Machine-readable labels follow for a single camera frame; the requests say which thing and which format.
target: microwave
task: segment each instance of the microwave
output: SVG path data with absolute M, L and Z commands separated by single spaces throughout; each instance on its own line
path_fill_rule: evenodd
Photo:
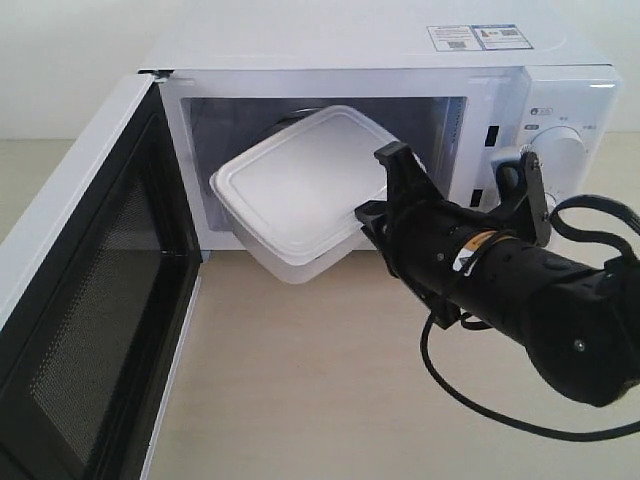
M 494 163 L 528 146 L 552 205 L 579 191 L 620 85 L 544 0 L 196 3 L 0 245 L 0 478 L 146 477 L 199 265 L 242 248 L 209 179 L 244 150 L 347 105 L 480 210 Z

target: open microwave door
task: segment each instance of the open microwave door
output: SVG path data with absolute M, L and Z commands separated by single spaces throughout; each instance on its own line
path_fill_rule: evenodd
M 138 478 L 200 248 L 158 86 L 124 77 L 0 245 L 0 478 Z

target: robotic arm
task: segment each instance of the robotic arm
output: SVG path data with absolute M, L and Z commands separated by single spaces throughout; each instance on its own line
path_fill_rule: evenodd
M 393 142 L 375 157 L 387 171 L 387 201 L 361 205 L 356 217 L 389 273 L 431 310 L 421 351 L 440 386 L 482 415 L 546 437 L 584 442 L 640 431 L 640 422 L 577 433 L 510 419 L 457 392 L 428 355 L 434 324 L 494 328 L 521 344 L 542 378 L 565 397 L 596 407 L 615 401 L 640 382 L 640 262 L 624 239 L 576 230 L 559 212 L 601 210 L 638 234 L 640 218 L 623 204 L 586 195 L 549 214 L 540 162 L 530 151 L 497 168 L 501 204 L 488 213 L 447 201 L 406 144 Z M 570 240 L 607 244 L 620 255 L 603 269 L 556 255 L 543 248 L 552 226 Z

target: mesh screen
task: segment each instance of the mesh screen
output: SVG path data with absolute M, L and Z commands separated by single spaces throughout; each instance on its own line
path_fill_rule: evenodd
M 111 208 L 89 266 L 64 281 L 45 314 L 59 327 L 29 388 L 85 465 L 161 264 L 142 180 Z

